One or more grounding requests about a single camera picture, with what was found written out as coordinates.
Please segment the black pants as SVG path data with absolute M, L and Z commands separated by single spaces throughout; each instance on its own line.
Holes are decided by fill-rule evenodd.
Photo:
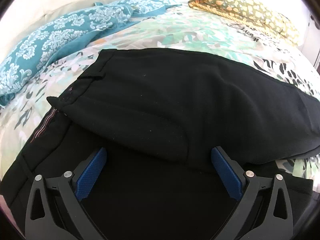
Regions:
M 176 49 L 108 49 L 59 96 L 1 181 L 25 236 L 36 175 L 90 154 L 106 163 L 81 205 L 105 239 L 214 239 L 236 206 L 212 164 L 220 146 L 244 171 L 319 152 L 319 101 L 243 63 Z M 293 229 L 310 180 L 283 176 Z

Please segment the teal white damask pillow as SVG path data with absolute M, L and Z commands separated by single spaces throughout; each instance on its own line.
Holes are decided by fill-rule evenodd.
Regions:
M 1 63 L 1 107 L 42 68 L 129 26 L 132 13 L 128 5 L 94 6 L 65 14 L 27 35 Z

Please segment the floral leaf-print bedspread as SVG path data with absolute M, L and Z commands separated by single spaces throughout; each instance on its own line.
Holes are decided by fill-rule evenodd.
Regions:
M 103 37 L 33 77 L 1 110 L 1 174 L 49 111 L 48 96 L 60 95 L 103 49 L 171 48 L 211 53 L 253 67 L 319 98 L 319 75 L 297 47 L 256 28 L 187 5 L 167 10 Z

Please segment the olive orange-patterned folded blanket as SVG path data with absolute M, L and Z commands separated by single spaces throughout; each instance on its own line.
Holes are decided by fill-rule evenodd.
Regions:
M 255 0 L 189 0 L 191 9 L 210 12 L 218 16 L 257 28 L 276 37 L 283 37 L 297 45 L 299 32 L 283 14 Z

